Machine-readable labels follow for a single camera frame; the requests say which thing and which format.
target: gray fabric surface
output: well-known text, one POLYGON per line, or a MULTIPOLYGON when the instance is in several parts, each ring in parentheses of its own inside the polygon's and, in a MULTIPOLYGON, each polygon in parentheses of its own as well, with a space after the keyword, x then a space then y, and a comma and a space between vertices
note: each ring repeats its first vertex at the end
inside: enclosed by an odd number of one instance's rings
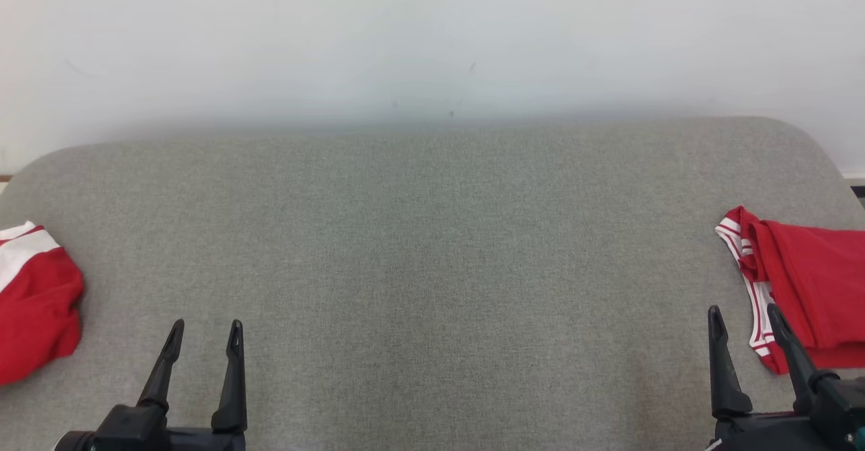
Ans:
POLYGON ((170 421, 206 426, 240 318, 250 449, 701 449, 710 304, 755 406, 792 402, 713 232, 739 204, 865 229, 819 146, 756 118, 63 150, 0 227, 68 248, 83 338, 0 389, 0 442, 134 402, 175 318, 170 421))

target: clothing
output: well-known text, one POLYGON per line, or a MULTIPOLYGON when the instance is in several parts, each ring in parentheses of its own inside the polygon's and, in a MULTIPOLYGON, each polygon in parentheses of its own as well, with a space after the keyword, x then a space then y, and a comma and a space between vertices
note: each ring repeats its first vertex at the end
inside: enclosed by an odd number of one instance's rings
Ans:
POLYGON ((0 231, 0 385, 74 352, 81 272, 41 226, 0 231))
POLYGON ((748 344, 763 364, 788 371, 766 314, 774 302, 818 367, 865 366, 865 232, 760 220, 739 206, 716 233, 745 279, 754 314, 748 344))

